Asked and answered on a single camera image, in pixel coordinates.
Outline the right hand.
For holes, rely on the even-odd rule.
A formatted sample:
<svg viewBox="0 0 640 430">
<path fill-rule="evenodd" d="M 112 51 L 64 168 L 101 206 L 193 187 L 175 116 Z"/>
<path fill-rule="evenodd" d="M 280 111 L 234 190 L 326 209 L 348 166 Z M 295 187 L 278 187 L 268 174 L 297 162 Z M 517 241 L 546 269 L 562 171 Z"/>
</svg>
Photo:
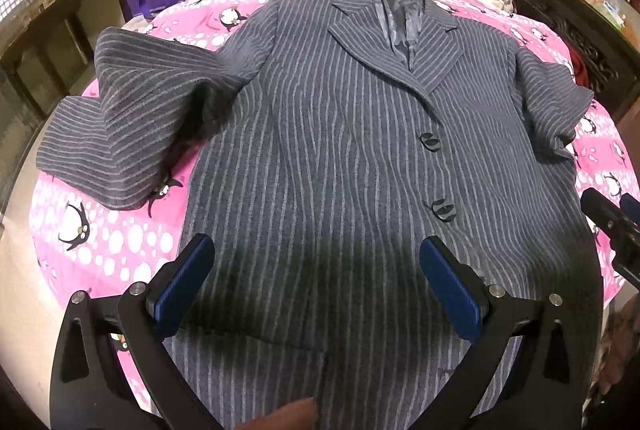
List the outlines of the right hand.
<svg viewBox="0 0 640 430">
<path fill-rule="evenodd" d="M 311 430 L 318 417 L 313 398 L 286 404 L 273 413 L 244 422 L 236 430 Z"/>
</svg>

